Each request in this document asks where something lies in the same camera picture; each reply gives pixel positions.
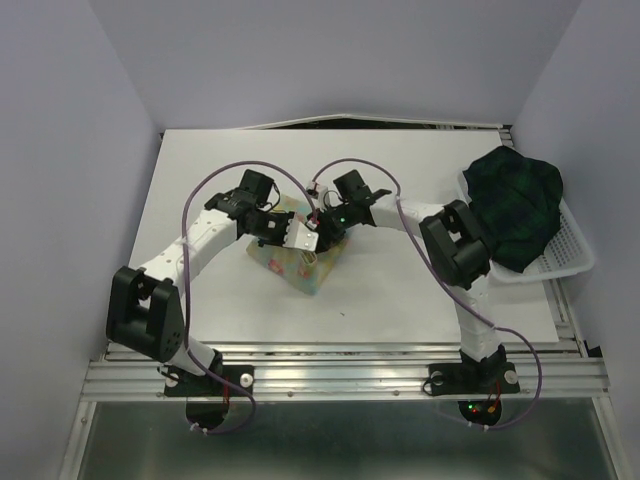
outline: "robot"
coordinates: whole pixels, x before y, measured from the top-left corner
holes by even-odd
[[[410,230],[422,238],[439,282],[477,311],[487,310],[485,282],[492,246],[466,203],[455,200],[433,205],[403,200],[403,223],[391,191],[372,192],[357,170],[333,183],[339,194],[337,205],[325,202],[328,187],[315,181],[308,184],[314,211],[304,219],[294,212],[267,208],[270,193],[277,189],[274,180],[246,170],[240,184],[214,195],[189,227],[187,268],[181,237],[145,264],[124,266],[115,273],[107,337],[165,365],[168,369],[159,372],[167,377],[167,396],[228,399],[248,395],[254,402],[253,367],[224,365],[222,352],[188,336],[181,305],[185,281],[193,281],[218,253],[243,235],[258,238],[261,245],[321,253],[337,245],[357,225]],[[490,395],[494,389],[518,393],[515,367],[507,361],[495,328],[467,310],[458,315],[460,362],[427,365],[429,375],[423,392],[467,398]],[[474,401],[461,401],[459,407],[468,422],[479,425],[495,425],[502,409],[499,398],[488,407]],[[226,406],[187,402],[187,418],[204,427],[205,433],[219,426],[227,411],[228,401]]]

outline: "dark green cloth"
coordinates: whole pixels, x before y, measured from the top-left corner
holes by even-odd
[[[464,176],[469,207],[493,240],[493,260],[522,273],[560,230],[560,171],[498,147],[473,162]]]

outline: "patterned fabric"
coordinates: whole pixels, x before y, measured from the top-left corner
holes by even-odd
[[[306,217],[310,212],[309,204],[282,195],[280,204],[274,211],[295,211]],[[345,238],[331,250],[315,254],[273,245],[258,246],[254,239],[247,247],[247,253],[260,265],[284,278],[294,288],[309,295],[318,293],[322,282],[335,265],[338,257],[348,243]]]
[[[464,176],[469,207],[494,241],[493,260],[522,273],[560,230],[560,171],[503,146],[473,162]]]

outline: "white wall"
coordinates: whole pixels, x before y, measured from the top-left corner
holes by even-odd
[[[640,474],[640,3],[585,0],[514,128],[516,147],[558,165],[567,203],[595,247],[569,282],[602,345],[626,448]]]
[[[0,476],[46,480],[158,137],[86,0],[0,2],[0,70]]]
[[[90,0],[162,127],[512,123],[579,0]]]

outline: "plastic basket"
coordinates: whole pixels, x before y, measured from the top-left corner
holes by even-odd
[[[462,172],[457,180],[458,195],[469,202],[467,181]],[[504,283],[530,283],[586,272],[593,268],[594,263],[593,252],[563,199],[560,201],[560,231],[551,239],[544,253],[522,273],[491,262],[491,275]]]

